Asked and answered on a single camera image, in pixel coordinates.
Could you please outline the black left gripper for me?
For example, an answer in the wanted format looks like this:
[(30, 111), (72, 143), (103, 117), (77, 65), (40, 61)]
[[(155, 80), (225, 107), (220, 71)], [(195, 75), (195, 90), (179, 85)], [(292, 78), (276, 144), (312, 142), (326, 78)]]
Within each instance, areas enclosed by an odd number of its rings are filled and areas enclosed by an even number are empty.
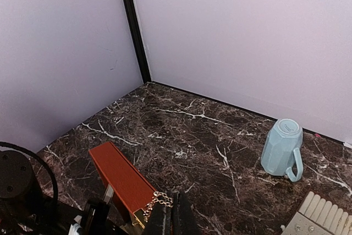
[[(48, 173), (53, 194), (45, 195), (29, 161)], [(49, 165), (34, 152), (1, 142), (1, 234), (118, 234), (108, 219), (111, 193), (91, 199), (84, 210), (58, 200), (58, 184)]]

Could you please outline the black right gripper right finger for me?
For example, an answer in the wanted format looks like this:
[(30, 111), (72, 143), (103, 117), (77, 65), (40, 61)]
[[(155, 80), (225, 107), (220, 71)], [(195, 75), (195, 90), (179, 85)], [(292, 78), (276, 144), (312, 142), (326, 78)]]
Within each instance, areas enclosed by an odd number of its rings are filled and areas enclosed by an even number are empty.
[(172, 230), (173, 234), (201, 235), (185, 192), (173, 193)]

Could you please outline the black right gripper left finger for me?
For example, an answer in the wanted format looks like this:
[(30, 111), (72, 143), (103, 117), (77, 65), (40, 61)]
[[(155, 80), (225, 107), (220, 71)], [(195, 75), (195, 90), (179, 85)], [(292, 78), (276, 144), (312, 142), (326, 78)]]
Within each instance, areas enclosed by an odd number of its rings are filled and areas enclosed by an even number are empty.
[(171, 235), (171, 215), (172, 207), (160, 203), (154, 205), (142, 235)]

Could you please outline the red jewelry box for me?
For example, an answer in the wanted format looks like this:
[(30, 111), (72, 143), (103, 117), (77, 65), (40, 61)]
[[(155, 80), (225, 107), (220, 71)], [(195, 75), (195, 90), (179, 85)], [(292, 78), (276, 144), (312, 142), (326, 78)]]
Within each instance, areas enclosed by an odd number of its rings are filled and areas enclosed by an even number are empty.
[(89, 150), (106, 188), (113, 189), (112, 201), (124, 221), (145, 228), (144, 213), (156, 189), (112, 143)]

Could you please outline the light blue faceted mug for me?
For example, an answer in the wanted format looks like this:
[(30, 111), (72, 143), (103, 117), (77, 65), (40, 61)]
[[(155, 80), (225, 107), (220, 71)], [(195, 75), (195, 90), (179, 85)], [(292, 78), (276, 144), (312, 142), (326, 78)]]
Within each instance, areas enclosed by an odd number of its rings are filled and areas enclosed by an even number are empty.
[(291, 182), (301, 180), (304, 172), (300, 149), (303, 130), (289, 118), (279, 119), (270, 129), (261, 155), (261, 166), (272, 176), (287, 176)]

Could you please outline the red jewelry display tray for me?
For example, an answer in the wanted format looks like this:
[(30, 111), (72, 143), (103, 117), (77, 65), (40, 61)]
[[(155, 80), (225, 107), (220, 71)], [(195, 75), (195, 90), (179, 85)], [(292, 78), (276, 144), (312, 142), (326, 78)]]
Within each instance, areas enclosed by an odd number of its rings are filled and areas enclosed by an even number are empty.
[(351, 214), (322, 196), (310, 191), (286, 226), (285, 234), (351, 234)]

